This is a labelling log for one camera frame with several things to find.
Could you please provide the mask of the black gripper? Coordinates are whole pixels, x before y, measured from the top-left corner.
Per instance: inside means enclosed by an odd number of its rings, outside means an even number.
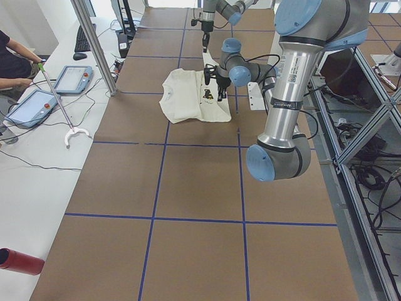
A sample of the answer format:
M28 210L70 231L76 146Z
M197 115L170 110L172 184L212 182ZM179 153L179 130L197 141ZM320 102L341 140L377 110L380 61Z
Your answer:
M231 85L231 79L229 77L223 77L216 75L216 82L218 86L217 101L221 102L227 98L227 89Z
M209 34L214 30L214 21L208 19L201 19L201 30L204 32L202 37L202 50L207 52L209 46Z

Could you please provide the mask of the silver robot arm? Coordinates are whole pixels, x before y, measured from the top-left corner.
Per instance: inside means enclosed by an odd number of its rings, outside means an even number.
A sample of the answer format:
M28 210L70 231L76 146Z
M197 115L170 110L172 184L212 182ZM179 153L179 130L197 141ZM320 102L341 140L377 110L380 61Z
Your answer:
M216 13L219 13L229 24L235 26L240 20L245 10L256 4L258 0L236 1L233 5L224 0L206 0L204 1L202 11L197 19L193 19L193 24L201 23L202 50L207 52L210 33L214 30L214 20Z
M264 132L246 152L253 178L291 179L307 170L310 146L296 126L306 87L323 52L356 47L366 40L369 7L369 1L281 1L274 27L283 52L274 68L246 62L239 40L223 42L218 85L257 82L270 98Z

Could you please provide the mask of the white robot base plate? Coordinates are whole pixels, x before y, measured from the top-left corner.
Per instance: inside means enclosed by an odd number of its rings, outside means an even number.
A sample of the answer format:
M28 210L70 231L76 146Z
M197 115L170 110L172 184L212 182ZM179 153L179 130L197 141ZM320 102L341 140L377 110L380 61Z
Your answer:
M256 82L249 82L247 85L249 106L251 110L265 110L268 111L270 107L271 97L275 86L275 79L266 80L265 85L267 90L262 95L261 88Z

